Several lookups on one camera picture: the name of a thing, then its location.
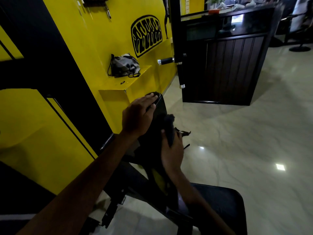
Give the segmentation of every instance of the black round base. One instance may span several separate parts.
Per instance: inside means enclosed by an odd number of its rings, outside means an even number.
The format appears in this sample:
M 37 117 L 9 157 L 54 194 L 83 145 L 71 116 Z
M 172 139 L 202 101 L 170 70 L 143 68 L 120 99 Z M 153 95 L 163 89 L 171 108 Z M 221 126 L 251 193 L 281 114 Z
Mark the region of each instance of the black round base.
M 291 47 L 289 49 L 289 51 L 292 51 L 292 52 L 307 52 L 310 50 L 311 50 L 311 48 L 307 47 L 307 46 L 297 46 L 297 47 Z

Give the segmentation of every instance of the yellow wall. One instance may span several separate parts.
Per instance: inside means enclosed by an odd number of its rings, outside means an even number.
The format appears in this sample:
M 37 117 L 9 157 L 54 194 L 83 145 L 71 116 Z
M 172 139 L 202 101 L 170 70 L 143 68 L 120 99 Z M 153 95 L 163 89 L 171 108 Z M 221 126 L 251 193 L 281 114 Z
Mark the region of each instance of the yellow wall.
M 141 66 L 152 66 L 156 83 L 154 90 L 163 92 L 176 72 L 175 64 L 158 66 L 157 59 L 173 56 L 170 39 L 166 40 L 162 0 L 109 0 L 112 19 L 103 7 L 84 8 L 81 0 L 43 0 L 80 71 L 89 85 L 114 133 L 120 132 L 121 120 L 108 110 L 99 91 L 105 88 L 111 54 L 130 53 L 136 56 L 132 44 L 131 24 L 143 15 L 156 16 L 162 27 L 163 42 L 138 58 Z M 168 37 L 171 27 L 167 22 Z
M 77 0 L 44 2 L 104 116 L 112 130 L 118 133 L 121 110 L 127 104 L 122 102 L 120 107 L 111 107 L 103 101 L 99 91 L 105 88 L 109 79 L 106 72 L 111 54 L 118 56 L 130 52 L 135 56 L 131 24 L 137 18 L 148 14 L 156 16 L 161 23 L 163 42 L 138 59 L 142 67 L 151 67 L 147 71 L 149 76 L 145 76 L 150 78 L 138 81 L 140 84 L 136 87 L 141 86 L 142 93 L 151 91 L 151 86 L 154 86 L 153 90 L 163 92 L 176 72 L 174 63 L 156 64 L 157 59 L 172 56 L 170 39 L 166 40 L 165 35 L 162 0 L 110 0 L 107 4 L 111 21 L 103 8 L 85 9 Z M 171 37 L 169 23 L 167 31 Z M 0 40 L 15 58 L 23 57 L 2 28 Z M 0 61 L 9 60 L 3 51 L 0 47 Z M 54 101 L 50 102 L 96 157 L 61 109 Z M 37 90 L 0 91 L 0 131 L 0 161 L 55 194 L 93 160 Z
M 204 11 L 204 0 L 189 0 L 190 13 Z

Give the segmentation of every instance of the black wall painting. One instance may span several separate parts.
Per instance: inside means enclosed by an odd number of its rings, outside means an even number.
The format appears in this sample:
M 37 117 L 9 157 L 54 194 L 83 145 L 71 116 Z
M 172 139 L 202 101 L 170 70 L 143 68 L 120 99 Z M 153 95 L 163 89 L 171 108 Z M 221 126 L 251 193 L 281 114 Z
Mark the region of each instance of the black wall painting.
M 131 36 L 138 58 L 162 42 L 160 21 L 153 15 L 139 17 L 131 25 Z

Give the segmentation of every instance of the black rubber grip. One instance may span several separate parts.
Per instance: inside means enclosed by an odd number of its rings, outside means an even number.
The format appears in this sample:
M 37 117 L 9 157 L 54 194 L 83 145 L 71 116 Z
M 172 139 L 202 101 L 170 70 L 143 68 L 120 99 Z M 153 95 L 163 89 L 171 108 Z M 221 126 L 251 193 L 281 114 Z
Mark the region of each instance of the black rubber grip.
M 168 64 L 168 63 L 172 63 L 173 62 L 173 58 L 167 58 L 167 59 L 161 59 L 161 65 L 164 64 Z

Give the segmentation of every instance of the tile floor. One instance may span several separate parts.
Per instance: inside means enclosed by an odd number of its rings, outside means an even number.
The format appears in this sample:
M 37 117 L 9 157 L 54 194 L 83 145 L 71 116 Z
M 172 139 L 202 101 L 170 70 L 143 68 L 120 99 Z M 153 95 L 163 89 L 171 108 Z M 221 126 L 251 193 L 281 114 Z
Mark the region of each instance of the tile floor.
M 175 126 L 192 132 L 183 172 L 191 182 L 237 190 L 249 235 L 313 234 L 313 50 L 288 48 L 268 50 L 250 106 L 182 103 L 178 78 L 164 95 Z M 152 207 L 127 198 L 95 234 L 176 232 Z

